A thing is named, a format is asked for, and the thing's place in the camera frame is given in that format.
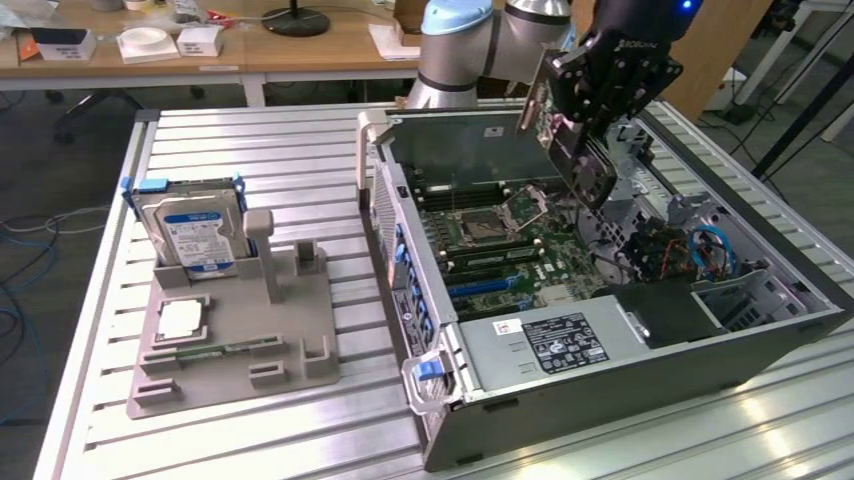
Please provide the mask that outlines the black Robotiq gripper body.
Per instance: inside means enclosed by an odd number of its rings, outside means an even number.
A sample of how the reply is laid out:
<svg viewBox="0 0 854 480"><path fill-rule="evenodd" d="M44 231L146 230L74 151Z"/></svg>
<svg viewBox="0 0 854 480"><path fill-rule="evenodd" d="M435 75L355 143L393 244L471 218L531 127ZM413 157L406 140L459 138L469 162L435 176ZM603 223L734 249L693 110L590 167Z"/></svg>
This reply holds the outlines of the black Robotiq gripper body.
<svg viewBox="0 0 854 480"><path fill-rule="evenodd" d="M591 27L582 38L593 66L662 63L701 10L701 0L601 0Z"/></svg>

